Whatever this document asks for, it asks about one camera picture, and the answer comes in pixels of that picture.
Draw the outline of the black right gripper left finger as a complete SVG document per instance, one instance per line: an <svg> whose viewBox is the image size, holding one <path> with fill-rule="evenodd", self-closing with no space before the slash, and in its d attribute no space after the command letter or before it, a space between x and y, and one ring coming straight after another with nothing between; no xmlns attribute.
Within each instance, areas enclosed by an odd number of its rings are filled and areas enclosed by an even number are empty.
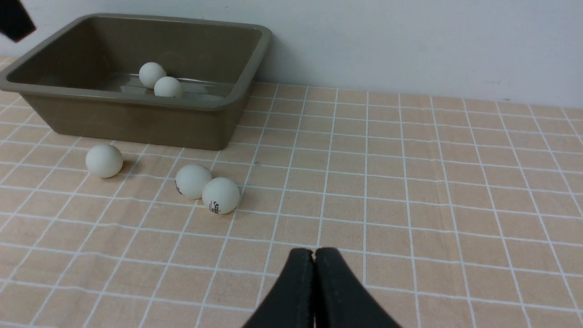
<svg viewBox="0 0 583 328"><path fill-rule="evenodd" d="M294 248L275 284L245 328L312 328L312 287L314 260L312 251Z"/></svg>

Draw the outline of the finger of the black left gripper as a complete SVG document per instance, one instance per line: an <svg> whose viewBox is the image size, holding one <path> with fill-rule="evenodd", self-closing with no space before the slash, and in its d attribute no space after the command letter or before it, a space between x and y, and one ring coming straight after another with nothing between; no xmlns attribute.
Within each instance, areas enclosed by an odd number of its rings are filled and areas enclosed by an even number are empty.
<svg viewBox="0 0 583 328"><path fill-rule="evenodd" d="M0 32L19 43L37 30L21 0L0 1Z"/></svg>

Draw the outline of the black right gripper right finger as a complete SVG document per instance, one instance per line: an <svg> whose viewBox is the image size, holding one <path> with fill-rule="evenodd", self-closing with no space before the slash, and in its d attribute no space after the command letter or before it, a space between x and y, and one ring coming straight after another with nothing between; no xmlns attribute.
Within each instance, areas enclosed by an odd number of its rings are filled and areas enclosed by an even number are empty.
<svg viewBox="0 0 583 328"><path fill-rule="evenodd" d="M399 328L363 287L340 251L315 252L315 326L317 328Z"/></svg>

